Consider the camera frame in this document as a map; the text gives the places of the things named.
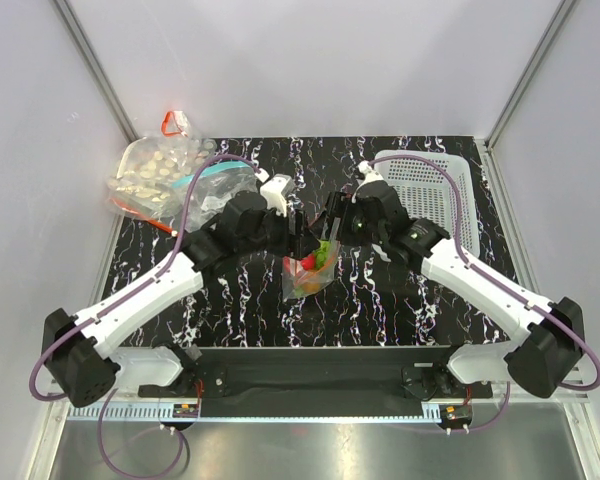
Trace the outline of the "white plastic basket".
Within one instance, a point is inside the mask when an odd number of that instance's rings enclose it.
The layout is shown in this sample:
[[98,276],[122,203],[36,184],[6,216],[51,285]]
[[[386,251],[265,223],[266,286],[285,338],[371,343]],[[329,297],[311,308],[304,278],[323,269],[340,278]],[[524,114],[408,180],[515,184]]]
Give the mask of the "white plastic basket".
[[397,191],[409,215],[427,218],[450,234],[459,233],[462,246],[480,255],[476,202],[469,163],[461,156],[437,152],[382,150],[374,166]]

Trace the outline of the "brown kiwi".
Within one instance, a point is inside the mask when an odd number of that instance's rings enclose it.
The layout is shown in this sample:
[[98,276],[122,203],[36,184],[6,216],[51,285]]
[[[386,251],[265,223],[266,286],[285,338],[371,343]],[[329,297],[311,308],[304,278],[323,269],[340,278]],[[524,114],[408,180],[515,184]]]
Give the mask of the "brown kiwi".
[[322,282],[305,282],[301,285],[301,290],[306,295],[312,295],[324,288],[324,284]]

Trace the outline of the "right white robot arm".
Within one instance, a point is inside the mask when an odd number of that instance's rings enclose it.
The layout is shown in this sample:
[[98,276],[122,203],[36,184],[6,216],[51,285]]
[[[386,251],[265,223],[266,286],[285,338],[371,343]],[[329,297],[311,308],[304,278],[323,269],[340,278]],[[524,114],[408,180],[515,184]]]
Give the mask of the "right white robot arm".
[[385,181],[364,183],[354,194],[330,194],[321,218],[342,244],[373,247],[390,263],[461,296],[505,332],[505,342],[468,344],[447,355],[433,374],[443,395],[456,396],[479,381],[513,381],[547,399],[583,357],[578,303],[568,297],[552,301],[488,267],[443,227],[410,217]]

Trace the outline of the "red apple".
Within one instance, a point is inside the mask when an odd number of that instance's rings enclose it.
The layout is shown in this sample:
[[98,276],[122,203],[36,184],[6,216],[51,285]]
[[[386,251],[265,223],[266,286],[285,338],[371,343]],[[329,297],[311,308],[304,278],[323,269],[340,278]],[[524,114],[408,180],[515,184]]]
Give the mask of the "red apple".
[[305,271],[313,271],[316,269],[316,257],[314,254],[310,254],[300,261],[302,268]]

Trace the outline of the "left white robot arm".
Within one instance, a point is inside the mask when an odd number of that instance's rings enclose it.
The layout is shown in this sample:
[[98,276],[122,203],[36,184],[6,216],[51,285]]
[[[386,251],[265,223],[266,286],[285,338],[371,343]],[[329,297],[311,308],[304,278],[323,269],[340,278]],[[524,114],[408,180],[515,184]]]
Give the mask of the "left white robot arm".
[[58,308],[44,321],[41,356],[60,388],[56,399],[86,407],[109,393],[124,367],[114,355],[137,329],[252,253],[302,258],[313,246],[302,211],[282,213],[259,193],[241,192],[200,229],[178,237],[171,254],[114,295],[76,314]]

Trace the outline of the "clear bag orange zipper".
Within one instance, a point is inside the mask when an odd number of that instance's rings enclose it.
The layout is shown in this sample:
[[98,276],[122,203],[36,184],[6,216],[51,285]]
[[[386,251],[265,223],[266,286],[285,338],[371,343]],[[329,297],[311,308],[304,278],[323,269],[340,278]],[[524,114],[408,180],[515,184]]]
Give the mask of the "clear bag orange zipper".
[[328,224],[324,215],[310,222],[304,211],[292,211],[282,252],[283,299],[299,300],[330,285],[340,251],[336,239],[339,220]]

